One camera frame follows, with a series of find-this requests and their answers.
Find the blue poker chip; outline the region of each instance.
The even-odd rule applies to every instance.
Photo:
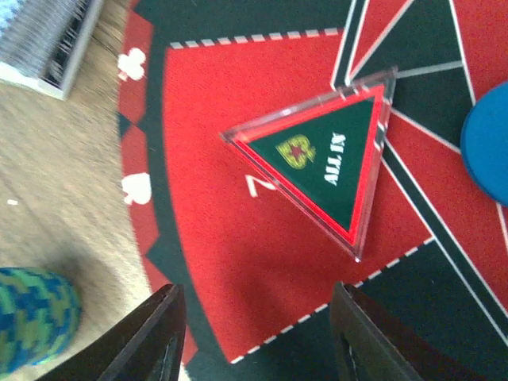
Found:
[[[508,206],[508,82],[489,91],[469,112],[460,150],[475,182]]]

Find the poker table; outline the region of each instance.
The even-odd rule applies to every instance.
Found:
[[[508,78],[507,14],[486,0],[132,1],[125,200],[152,288],[185,286],[192,379],[336,379],[336,281],[477,373],[508,376],[508,209],[460,154],[468,111]],[[393,66],[356,263],[219,133]]]

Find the card symbol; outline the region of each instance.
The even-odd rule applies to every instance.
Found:
[[[146,172],[136,173],[124,177],[121,181],[121,189],[127,194],[124,197],[126,204],[145,205],[152,198],[152,184],[150,183],[150,175]]]
[[[120,54],[118,57],[118,78],[122,81],[126,81],[127,78],[131,78],[135,81],[139,81],[143,78],[144,69],[141,66],[146,60],[146,55],[139,48],[132,48],[129,50],[129,54]]]

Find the green triangle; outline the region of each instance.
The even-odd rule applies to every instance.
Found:
[[[349,231],[373,106],[354,103],[248,146]]]
[[[394,94],[395,69],[222,134],[360,260]]]

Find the red felt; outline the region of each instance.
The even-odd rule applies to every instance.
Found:
[[[340,36],[169,50],[164,144],[175,218],[194,286],[228,360],[244,355],[429,237],[386,170],[365,261],[355,264],[218,134],[329,91]]]
[[[121,161],[124,176],[148,173],[146,136],[135,125],[131,125],[121,139]],[[137,246],[145,256],[159,237],[153,199],[145,205],[133,202],[129,212]]]
[[[137,13],[134,13],[132,10],[129,11],[129,22],[125,27],[125,38],[122,53],[129,54],[130,49],[139,48],[146,55],[146,61],[142,64],[142,67],[145,70],[145,75],[139,81],[134,81],[131,78],[127,78],[125,81],[119,81],[118,108],[120,113],[134,124],[143,117],[146,107],[146,72],[148,70],[148,61],[150,60],[152,30],[152,24],[143,19]]]
[[[370,0],[367,5],[367,11],[364,19],[360,22],[357,39],[358,45],[353,52],[353,61],[351,71],[348,74],[357,73],[361,67],[358,64],[367,54],[372,54],[373,50],[381,42],[381,33],[386,32],[389,24],[397,20],[402,8],[413,0]]]
[[[166,278],[166,276],[159,271],[155,264],[153,264],[148,257],[142,256],[141,263],[144,266],[144,270],[146,271],[146,275],[148,277],[148,281],[150,283],[150,288],[152,291],[159,290],[162,286],[166,284],[170,284],[171,282]]]
[[[392,116],[390,142],[467,253],[508,308],[508,251],[497,206],[469,177],[460,154]]]
[[[460,34],[475,96],[508,80],[508,2],[455,1]]]

